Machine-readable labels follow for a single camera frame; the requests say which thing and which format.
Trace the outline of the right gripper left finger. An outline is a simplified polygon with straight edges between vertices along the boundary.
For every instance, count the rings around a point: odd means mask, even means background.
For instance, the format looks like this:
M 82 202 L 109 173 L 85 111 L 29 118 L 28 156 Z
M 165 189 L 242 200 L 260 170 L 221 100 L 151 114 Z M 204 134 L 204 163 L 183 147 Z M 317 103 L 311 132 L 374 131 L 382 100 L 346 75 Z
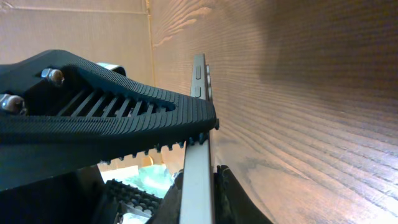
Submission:
M 46 50 L 1 66 L 1 189 L 203 139 L 218 126 L 207 100 Z

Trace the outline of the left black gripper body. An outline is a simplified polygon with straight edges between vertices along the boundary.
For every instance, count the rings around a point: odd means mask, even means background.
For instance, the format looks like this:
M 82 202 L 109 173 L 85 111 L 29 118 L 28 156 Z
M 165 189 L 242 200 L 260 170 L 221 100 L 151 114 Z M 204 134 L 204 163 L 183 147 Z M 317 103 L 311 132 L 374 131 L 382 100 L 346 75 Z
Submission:
M 178 223 L 182 176 L 164 198 L 88 167 L 1 192 L 1 223 L 125 223 L 130 213 L 147 223 Z

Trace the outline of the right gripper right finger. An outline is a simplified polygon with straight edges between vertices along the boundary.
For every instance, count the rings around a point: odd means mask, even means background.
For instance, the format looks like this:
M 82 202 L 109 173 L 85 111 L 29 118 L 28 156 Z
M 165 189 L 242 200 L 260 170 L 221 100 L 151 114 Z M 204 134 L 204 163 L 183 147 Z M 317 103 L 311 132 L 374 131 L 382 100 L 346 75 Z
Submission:
M 228 166 L 217 166 L 214 181 L 216 223 L 272 224 L 255 206 Z

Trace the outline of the Galaxy smartphone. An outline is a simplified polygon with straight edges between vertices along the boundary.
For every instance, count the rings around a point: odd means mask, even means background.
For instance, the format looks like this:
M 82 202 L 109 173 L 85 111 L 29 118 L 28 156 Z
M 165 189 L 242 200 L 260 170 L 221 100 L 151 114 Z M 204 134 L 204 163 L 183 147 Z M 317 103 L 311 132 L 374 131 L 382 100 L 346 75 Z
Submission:
M 193 60 L 190 96 L 211 100 L 210 69 L 204 54 Z M 203 140 L 189 140 L 185 147 L 180 224 L 210 224 L 215 222 L 213 193 L 213 162 L 209 132 Z

